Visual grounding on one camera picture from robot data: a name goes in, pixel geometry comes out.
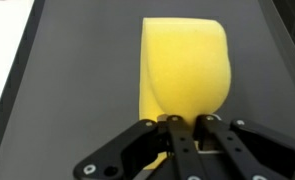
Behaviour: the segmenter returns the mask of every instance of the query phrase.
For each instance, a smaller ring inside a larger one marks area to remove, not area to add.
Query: black metal bracket
[[[227,125],[202,115],[193,134],[180,116],[158,123],[138,121],[81,161],[74,176],[133,179],[160,152],[168,156],[148,180],[286,180],[295,175],[294,139],[248,120]]]

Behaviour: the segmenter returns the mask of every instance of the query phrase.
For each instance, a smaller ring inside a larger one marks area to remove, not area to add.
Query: bolt
[[[173,120],[173,121],[178,121],[178,117],[173,116],[173,117],[171,118],[171,120]]]
[[[255,175],[253,176],[253,180],[267,180],[267,178],[261,175]]]
[[[189,176],[187,180],[201,180],[198,176]]]
[[[87,166],[84,168],[84,173],[85,173],[86,175],[88,175],[88,174],[92,174],[92,173],[94,173],[95,171],[96,171],[96,166],[93,165],[93,164],[89,164],[89,165],[87,165]]]
[[[214,120],[214,117],[212,117],[212,116],[207,116],[206,119],[207,119],[208,121],[212,121],[212,120]]]
[[[146,126],[152,126],[153,123],[152,122],[146,122]]]
[[[237,120],[238,125],[245,125],[245,122],[243,120]]]

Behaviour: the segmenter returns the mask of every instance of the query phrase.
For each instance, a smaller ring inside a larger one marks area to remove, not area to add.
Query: yellow sponge
[[[140,68],[140,119],[176,114],[193,126],[228,94],[225,31],[213,20],[145,18]]]

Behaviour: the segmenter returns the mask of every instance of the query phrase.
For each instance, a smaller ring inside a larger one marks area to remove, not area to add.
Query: gray surface
[[[138,120],[142,17],[218,19],[233,84],[218,114],[295,137],[295,86],[256,0],[48,0],[0,148],[0,180],[71,180]]]

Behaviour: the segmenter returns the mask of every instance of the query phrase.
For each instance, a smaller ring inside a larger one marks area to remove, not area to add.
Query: white background
[[[0,96],[34,0],[0,0]]]

